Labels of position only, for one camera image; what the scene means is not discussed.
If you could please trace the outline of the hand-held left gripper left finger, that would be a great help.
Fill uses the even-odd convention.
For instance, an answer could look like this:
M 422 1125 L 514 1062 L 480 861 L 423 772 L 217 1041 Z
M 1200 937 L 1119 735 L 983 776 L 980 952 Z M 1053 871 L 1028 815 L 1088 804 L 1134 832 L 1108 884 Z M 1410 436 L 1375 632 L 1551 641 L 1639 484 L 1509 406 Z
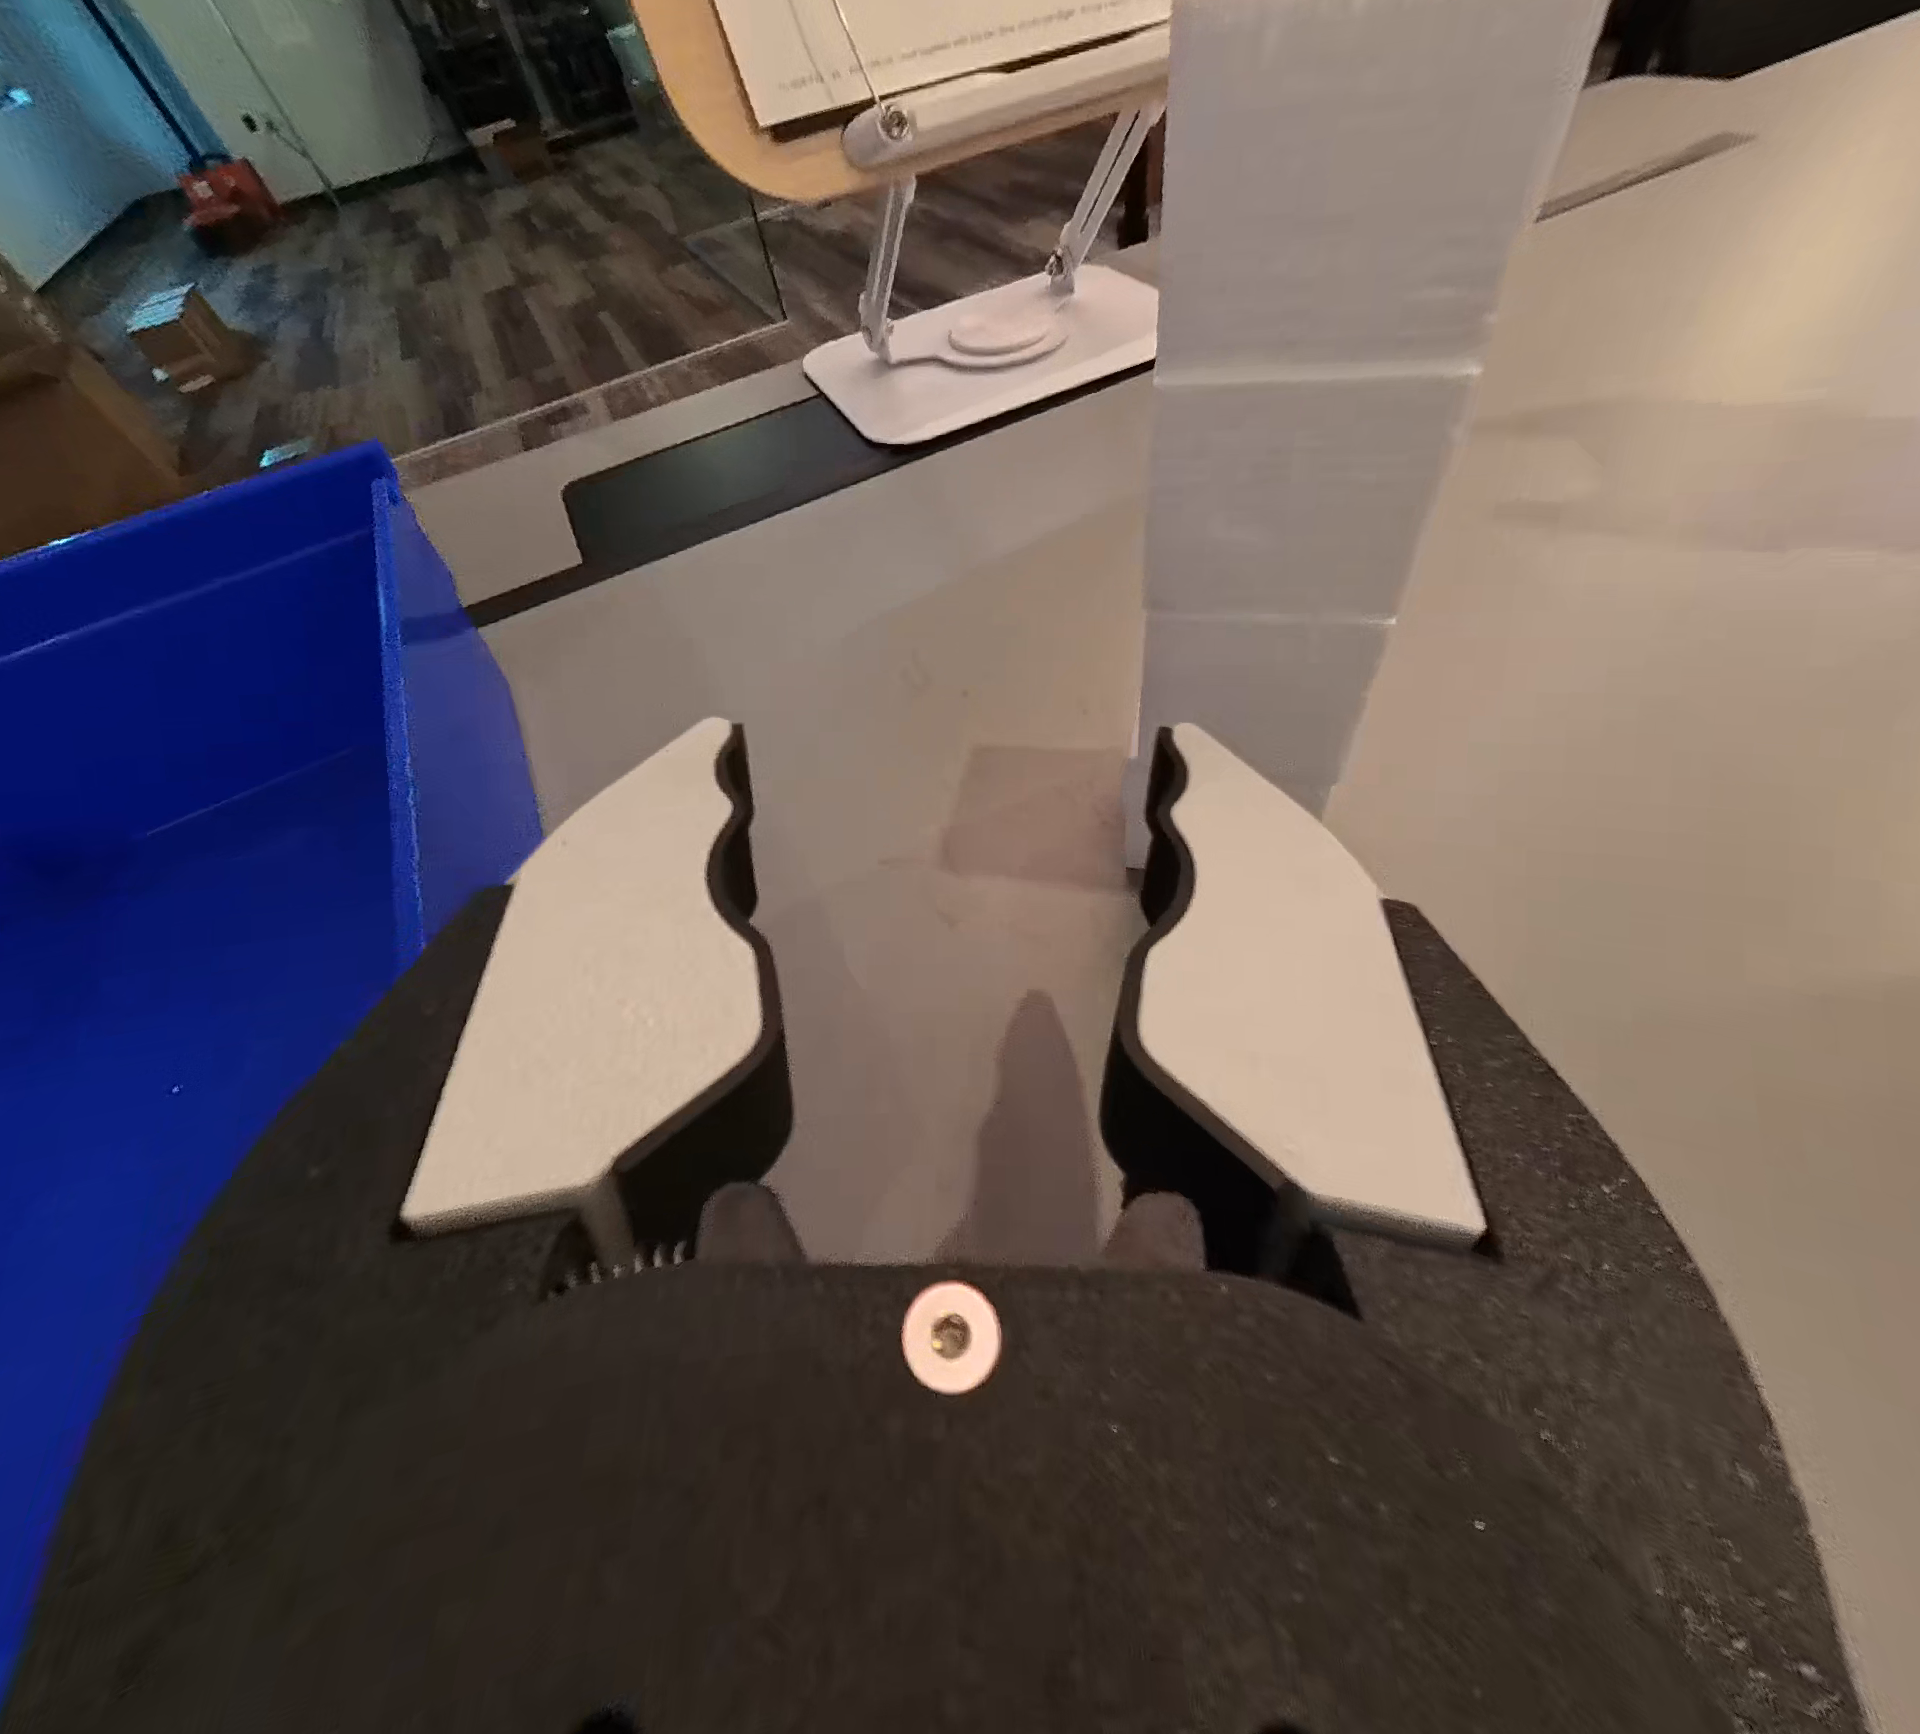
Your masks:
M 689 1260 L 706 1200 L 789 1140 L 757 928 L 749 741 L 685 728 L 511 878 L 398 1225 L 563 1220 L 600 1274 Z

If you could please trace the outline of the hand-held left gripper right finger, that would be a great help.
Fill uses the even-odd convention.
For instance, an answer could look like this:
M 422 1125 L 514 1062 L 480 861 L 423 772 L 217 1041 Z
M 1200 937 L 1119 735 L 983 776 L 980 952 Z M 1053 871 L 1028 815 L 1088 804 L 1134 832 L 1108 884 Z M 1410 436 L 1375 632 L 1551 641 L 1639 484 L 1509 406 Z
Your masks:
M 1339 1283 L 1340 1231 L 1487 1253 L 1366 869 L 1195 723 L 1160 728 L 1143 824 L 1143 930 L 1101 1075 L 1125 1212 L 1180 1200 L 1206 1271 L 1270 1283 Z

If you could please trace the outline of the white foam cube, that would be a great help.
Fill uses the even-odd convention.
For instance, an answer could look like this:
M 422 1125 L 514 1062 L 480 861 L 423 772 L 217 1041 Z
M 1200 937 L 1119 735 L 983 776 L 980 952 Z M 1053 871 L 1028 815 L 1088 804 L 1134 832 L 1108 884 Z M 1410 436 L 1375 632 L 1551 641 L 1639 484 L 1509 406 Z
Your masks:
M 1468 372 L 1156 381 L 1145 607 L 1393 618 L 1475 385 Z
M 1393 618 L 1148 612 L 1138 729 L 1119 780 L 1123 866 L 1143 869 L 1154 745 L 1175 723 L 1203 728 L 1326 814 L 1393 635 Z
M 1475 375 L 1609 0 L 1173 0 L 1160 366 Z

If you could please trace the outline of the black storage rack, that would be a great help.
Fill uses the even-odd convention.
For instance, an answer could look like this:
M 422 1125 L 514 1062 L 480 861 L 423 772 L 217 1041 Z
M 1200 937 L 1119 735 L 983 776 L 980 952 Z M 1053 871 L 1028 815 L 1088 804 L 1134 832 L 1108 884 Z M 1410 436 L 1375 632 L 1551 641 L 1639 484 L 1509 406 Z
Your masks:
M 524 121 L 559 142 L 634 128 L 600 0 L 396 0 L 422 77 L 472 141 Z

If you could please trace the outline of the stack of cardboard boxes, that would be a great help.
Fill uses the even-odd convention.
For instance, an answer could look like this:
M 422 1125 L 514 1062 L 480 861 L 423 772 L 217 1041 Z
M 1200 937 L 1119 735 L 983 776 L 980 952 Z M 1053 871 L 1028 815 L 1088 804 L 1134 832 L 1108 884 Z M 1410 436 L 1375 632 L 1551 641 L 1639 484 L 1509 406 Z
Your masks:
M 3 263 L 3 557 L 180 501 L 150 408 Z

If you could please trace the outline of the blue plastic bin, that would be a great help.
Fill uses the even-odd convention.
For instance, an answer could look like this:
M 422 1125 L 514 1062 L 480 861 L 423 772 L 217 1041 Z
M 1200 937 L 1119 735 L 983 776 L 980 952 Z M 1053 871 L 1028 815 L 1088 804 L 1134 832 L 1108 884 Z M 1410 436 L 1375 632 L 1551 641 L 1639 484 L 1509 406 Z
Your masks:
M 510 684 L 379 443 L 5 559 L 5 1673 L 180 1246 L 537 840 Z

